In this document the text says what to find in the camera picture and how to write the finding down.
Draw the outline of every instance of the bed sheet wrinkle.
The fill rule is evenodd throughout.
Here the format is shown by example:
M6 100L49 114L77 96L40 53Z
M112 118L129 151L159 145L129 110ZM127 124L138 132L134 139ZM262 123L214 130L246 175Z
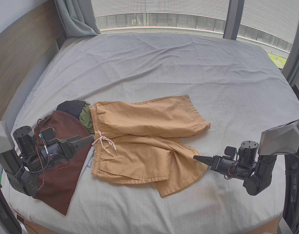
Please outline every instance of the bed sheet wrinkle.
M67 40L29 94L13 130L34 127L65 100L137 102L186 93L211 122L209 131L181 138L202 155L222 155L226 146L238 148L245 139L259 141L261 131L299 118L296 96L258 46L184 34L121 33ZM242 181L226 181L211 171L166 198L154 185L118 186L90 172L84 170L66 217L10 188L12 207L58 233L232 234L274 219L284 204L283 156L269 188L255 197ZM5 174L2 184L8 195Z

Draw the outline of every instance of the white drawstring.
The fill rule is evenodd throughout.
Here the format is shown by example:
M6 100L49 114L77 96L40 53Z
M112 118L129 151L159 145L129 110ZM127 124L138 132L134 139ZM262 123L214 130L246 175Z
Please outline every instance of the white drawstring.
M113 156L113 155L112 155L112 154L111 154L111 153L104 147L104 145L103 145L103 143L102 143L102 140L106 140L106 141L108 141L108 143L109 143L110 146L113 146L114 150L116 151L116 154L118 155L118 153L117 153L117 148L116 148L114 142L112 142L109 138L106 138L105 136L103 136L102 133L101 133L100 131L97 131L97 132L99 133L100 138L98 138L96 141L94 141L94 142L92 143L92 146L94 146L94 144L95 144L96 142L99 141L99 142L101 143L101 147L102 147L108 154L110 154L111 156Z

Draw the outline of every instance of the green garment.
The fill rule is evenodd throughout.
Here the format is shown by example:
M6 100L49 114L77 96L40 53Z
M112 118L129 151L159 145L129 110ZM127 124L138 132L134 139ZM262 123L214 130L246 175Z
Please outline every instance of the green garment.
M90 134L92 135L94 134L92 116L91 116L89 104L85 104L85 106L83 107L80 113L79 121L81 122L81 124L84 125L84 127L88 130Z

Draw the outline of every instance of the maroon fabric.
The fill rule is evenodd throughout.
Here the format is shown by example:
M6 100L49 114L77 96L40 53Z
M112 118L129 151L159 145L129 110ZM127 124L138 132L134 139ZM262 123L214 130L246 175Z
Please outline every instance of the maroon fabric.
M46 116L46 118L35 127L34 132L39 134L41 130L48 127L54 128L56 138L59 139L71 138L76 135L81 135L81 137L84 138L90 135L77 118L58 110L54 111L52 115ZM69 166L59 170L45 171L44 185L33 198L42 200L47 205L66 215L90 147L91 144L88 144L85 148L77 152L70 160ZM66 164L66 161L62 161L56 164L54 169L65 166ZM38 187L42 185L42 181L43 175L41 174L38 177Z

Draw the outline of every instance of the building exterior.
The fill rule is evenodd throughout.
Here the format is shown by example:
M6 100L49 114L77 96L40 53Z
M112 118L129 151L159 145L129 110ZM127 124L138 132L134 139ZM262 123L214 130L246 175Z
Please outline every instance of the building exterior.
M102 33L177 32L222 37L229 0L92 0ZM239 41L287 58L299 0L245 0Z

